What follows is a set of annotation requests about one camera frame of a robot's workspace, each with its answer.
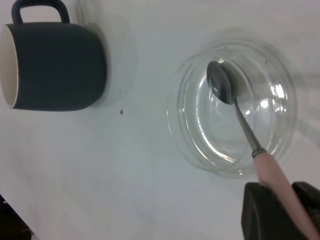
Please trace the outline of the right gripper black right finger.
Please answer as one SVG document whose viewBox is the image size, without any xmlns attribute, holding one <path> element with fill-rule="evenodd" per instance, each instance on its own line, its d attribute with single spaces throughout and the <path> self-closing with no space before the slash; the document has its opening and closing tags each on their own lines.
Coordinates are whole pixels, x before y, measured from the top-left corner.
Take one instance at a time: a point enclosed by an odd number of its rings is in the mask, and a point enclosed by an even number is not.
<svg viewBox="0 0 320 240">
<path fill-rule="evenodd" d="M 320 224 L 320 190 L 305 181 L 294 182 L 292 187 L 315 225 Z"/>
</svg>

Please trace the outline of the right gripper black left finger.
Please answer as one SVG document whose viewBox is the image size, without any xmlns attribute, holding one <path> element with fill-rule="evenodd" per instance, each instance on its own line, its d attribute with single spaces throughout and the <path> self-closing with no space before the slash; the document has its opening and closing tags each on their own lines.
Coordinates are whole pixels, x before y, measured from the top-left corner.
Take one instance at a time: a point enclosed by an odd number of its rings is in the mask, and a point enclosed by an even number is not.
<svg viewBox="0 0 320 240">
<path fill-rule="evenodd" d="M 305 240 L 276 195 L 267 187 L 244 186 L 241 227 L 245 240 Z"/>
</svg>

